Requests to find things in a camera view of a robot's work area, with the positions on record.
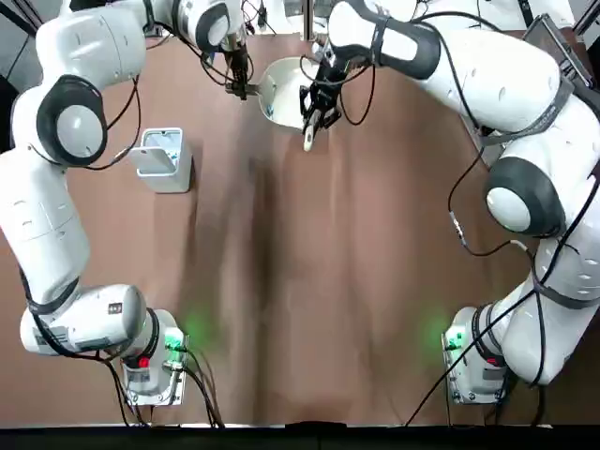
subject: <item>small white bin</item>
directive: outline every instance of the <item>small white bin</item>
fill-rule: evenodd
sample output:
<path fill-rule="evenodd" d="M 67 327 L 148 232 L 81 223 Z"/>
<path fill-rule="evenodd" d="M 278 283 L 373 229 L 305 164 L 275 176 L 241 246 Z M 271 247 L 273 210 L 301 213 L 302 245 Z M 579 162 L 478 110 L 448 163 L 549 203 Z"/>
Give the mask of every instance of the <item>small white bin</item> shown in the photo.
<path fill-rule="evenodd" d="M 188 192 L 191 153 L 181 128 L 148 128 L 142 146 L 129 152 L 138 177 L 157 193 Z"/>

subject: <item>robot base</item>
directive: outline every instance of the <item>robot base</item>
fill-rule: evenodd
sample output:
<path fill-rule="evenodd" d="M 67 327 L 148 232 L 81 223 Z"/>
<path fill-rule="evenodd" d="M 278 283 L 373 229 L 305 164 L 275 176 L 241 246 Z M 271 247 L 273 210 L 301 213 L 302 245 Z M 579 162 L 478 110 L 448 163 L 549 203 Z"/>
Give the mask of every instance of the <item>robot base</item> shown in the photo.
<path fill-rule="evenodd" d="M 453 325 L 442 334 L 442 355 L 446 370 L 459 359 L 467 345 L 469 342 L 464 326 Z M 480 366 L 480 362 L 484 361 L 477 350 L 471 349 L 448 374 L 448 394 L 456 404 L 491 404 L 503 397 L 505 368 L 484 367 L 483 376 L 481 370 L 477 370 L 480 373 L 480 383 L 473 382 L 473 370 L 475 366 Z"/>
<path fill-rule="evenodd" d="M 138 359 L 137 367 L 122 365 L 130 405 L 169 406 L 183 402 L 187 354 L 176 349 L 186 349 L 189 336 L 177 327 L 168 311 L 157 309 L 155 313 L 159 328 L 152 357 Z"/>
<path fill-rule="evenodd" d="M 127 403 L 131 406 L 178 406 L 183 403 L 186 373 L 172 371 L 169 386 L 159 394 L 151 395 L 127 390 Z"/>

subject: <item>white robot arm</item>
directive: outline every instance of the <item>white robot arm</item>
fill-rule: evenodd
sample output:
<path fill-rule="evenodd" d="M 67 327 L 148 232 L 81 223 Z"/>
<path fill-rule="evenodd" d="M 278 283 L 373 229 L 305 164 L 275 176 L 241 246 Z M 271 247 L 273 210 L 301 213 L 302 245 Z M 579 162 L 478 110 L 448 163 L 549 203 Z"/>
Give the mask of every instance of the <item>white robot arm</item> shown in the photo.
<path fill-rule="evenodd" d="M 341 0 L 329 19 L 326 56 L 316 80 L 301 92 L 301 111 L 305 139 L 312 141 L 316 130 L 339 118 L 338 83 L 346 78 L 349 62 L 354 66 L 358 62 L 397 70 L 467 115 L 455 70 L 473 117 L 509 141 L 491 169 L 485 198 L 489 212 L 504 228 L 544 237 L 535 257 L 535 274 L 546 278 L 546 288 L 539 289 L 543 319 L 531 295 L 481 337 L 487 325 L 533 288 L 531 274 L 503 300 L 462 309 L 443 337 L 447 366 L 480 338 L 456 364 L 449 380 L 456 402 L 492 403 L 503 395 L 507 368 L 528 383 L 550 383 L 598 309 L 600 201 L 596 198 L 551 273 L 549 267 L 557 239 L 595 193 L 592 171 L 600 159 L 600 125 L 549 54 L 485 30 L 452 31 L 442 37 L 447 49 L 426 24 L 399 22 L 365 0 Z M 538 376 L 540 320 L 546 328 L 546 345 Z"/>
<path fill-rule="evenodd" d="M 143 30 L 154 21 L 202 52 L 224 52 L 236 80 L 247 81 L 239 0 L 124 0 L 61 15 L 39 28 L 43 81 L 16 101 L 14 149 L 0 157 L 0 227 L 27 298 L 23 346 L 48 355 L 119 354 L 127 390 L 140 405 L 181 401 L 173 387 L 180 393 L 182 383 L 164 366 L 181 363 L 173 347 L 184 346 L 184 335 L 169 312 L 146 308 L 134 286 L 81 285 L 90 248 L 65 175 L 104 152 L 100 91 L 141 72 Z"/>

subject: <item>white container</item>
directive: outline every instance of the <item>white container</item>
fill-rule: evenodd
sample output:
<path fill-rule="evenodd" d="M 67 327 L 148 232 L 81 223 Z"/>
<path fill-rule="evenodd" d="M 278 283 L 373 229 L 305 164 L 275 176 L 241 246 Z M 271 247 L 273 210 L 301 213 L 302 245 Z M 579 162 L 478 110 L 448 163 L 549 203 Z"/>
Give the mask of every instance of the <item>white container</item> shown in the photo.
<path fill-rule="evenodd" d="M 318 64 L 304 59 L 302 65 L 308 76 L 317 76 Z M 262 114 L 280 127 L 302 131 L 300 87 L 310 87 L 311 83 L 300 69 L 299 57 L 278 59 L 266 69 L 259 84 Z"/>
<path fill-rule="evenodd" d="M 138 177 L 160 194 L 188 192 L 191 176 L 191 153 L 181 128 L 148 128 L 142 146 L 129 152 Z"/>

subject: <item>brown table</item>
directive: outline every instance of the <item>brown table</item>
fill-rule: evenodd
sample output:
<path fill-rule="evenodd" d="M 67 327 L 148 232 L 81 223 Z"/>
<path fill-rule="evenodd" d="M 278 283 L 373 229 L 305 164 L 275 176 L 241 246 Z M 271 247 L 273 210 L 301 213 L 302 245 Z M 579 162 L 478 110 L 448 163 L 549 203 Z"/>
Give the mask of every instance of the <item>brown table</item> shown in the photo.
<path fill-rule="evenodd" d="M 305 50 L 297 37 L 257 37 L 249 49 L 259 74 Z M 459 118 L 396 73 L 377 77 L 366 123 L 340 121 L 306 154 L 301 136 L 268 124 L 255 99 L 225 95 L 169 42 L 150 52 L 142 74 L 142 125 L 185 130 L 192 190 L 155 195 L 127 162 L 69 173 L 92 245 L 83 282 L 135 283 L 148 305 L 172 311 L 212 362 L 227 422 L 406 420 L 443 372 L 440 333 L 457 310 L 506 295 L 527 273 L 516 249 L 479 260 L 457 240 L 446 197 L 475 152 Z M 353 116 L 369 84 L 366 76 L 345 90 Z M 129 89 L 105 93 L 109 117 Z M 131 139 L 134 110 L 112 131 L 109 153 Z M 477 168 L 455 198 L 474 248 L 507 236 L 482 202 L 485 177 Z M 22 348 L 23 294 L 0 246 L 0 425 L 119 422 L 106 369 Z M 551 421 L 598 422 L 597 335 L 550 387 Z M 510 407 L 510 421 L 527 423 L 535 394 Z M 452 417 L 481 423 L 482 409 L 453 406 Z M 185 406 L 155 418 L 204 421 L 193 385 Z M 416 423 L 445 420 L 440 389 Z"/>

